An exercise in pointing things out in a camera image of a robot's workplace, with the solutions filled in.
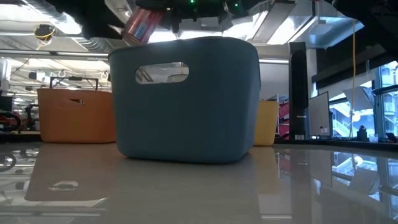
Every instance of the yellow cable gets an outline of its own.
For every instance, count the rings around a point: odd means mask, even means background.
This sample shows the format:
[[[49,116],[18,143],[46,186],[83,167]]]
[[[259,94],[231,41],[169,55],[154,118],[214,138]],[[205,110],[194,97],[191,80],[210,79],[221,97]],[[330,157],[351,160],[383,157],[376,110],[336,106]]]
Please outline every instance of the yellow cable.
[[[355,24],[356,20],[354,19],[353,21],[353,97],[352,97],[352,103],[351,103],[351,110],[349,114],[349,121],[350,121],[350,127],[349,127],[349,137],[353,137],[353,113],[354,113],[354,96],[355,96],[355,75],[356,75],[356,59],[355,59]]]
[[[52,30],[52,32],[50,34],[44,35],[44,36],[37,36],[35,35],[37,38],[46,38],[46,37],[50,37],[53,33],[55,32],[55,29]]]

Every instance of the handle cutout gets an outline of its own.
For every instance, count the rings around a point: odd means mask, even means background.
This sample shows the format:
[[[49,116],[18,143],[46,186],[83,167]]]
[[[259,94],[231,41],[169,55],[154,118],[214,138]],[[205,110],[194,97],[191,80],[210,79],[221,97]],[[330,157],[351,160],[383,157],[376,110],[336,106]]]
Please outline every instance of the handle cutout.
[[[178,83],[186,80],[188,75],[188,65],[183,62],[144,65],[136,70],[136,82],[143,85]]]
[[[79,103],[79,104],[81,104],[81,105],[84,105],[85,104],[85,101],[84,100],[80,100],[80,99],[69,99],[70,101],[73,101],[73,102],[75,102],[75,103]]]

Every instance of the orange storage bin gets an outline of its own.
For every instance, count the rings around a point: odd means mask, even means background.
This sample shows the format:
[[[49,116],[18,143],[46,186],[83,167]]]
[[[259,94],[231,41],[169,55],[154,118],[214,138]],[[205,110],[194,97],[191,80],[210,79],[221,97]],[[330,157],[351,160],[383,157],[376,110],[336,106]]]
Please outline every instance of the orange storage bin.
[[[115,142],[111,93],[39,89],[40,134],[45,142]]]
[[[279,103],[276,101],[260,101],[257,110],[255,146],[271,146],[275,140],[278,120]]]

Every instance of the glossy table surface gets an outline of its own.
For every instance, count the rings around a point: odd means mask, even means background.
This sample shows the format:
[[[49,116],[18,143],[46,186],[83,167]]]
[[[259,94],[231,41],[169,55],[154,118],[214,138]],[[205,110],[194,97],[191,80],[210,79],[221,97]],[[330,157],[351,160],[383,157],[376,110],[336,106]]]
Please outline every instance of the glossy table surface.
[[[115,144],[0,144],[0,223],[395,223],[398,154],[254,147],[239,162],[126,159]]]

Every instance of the computer monitor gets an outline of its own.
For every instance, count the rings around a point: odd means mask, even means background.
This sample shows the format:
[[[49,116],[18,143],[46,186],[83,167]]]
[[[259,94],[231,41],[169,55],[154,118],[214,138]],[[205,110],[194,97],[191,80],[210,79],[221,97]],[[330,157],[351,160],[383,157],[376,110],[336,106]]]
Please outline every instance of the computer monitor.
[[[328,92],[308,100],[308,117],[310,136],[331,136]]]

